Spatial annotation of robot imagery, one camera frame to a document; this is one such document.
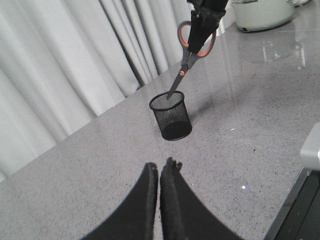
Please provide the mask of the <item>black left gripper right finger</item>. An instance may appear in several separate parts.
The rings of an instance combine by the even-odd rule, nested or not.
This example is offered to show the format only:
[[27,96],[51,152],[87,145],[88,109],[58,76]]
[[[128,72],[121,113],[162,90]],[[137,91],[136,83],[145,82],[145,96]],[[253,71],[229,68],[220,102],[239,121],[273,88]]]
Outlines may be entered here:
[[160,213],[165,240],[240,240],[198,199],[182,177],[181,162],[168,158],[160,176]]

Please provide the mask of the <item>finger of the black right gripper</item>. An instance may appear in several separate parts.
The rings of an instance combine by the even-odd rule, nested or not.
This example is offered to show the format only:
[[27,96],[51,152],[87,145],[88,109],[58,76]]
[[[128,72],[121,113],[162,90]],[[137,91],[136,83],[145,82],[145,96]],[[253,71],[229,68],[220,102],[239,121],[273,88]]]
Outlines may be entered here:
[[215,34],[221,18],[226,14],[228,0],[188,0],[191,11],[191,30],[188,51],[198,53],[211,34]]

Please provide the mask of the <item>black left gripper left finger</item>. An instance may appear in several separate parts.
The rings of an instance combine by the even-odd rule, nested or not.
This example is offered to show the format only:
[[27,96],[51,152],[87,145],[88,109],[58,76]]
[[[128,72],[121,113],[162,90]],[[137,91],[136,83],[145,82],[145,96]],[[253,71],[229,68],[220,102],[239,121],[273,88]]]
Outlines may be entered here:
[[148,162],[122,203],[84,240],[152,240],[158,193],[158,169]]

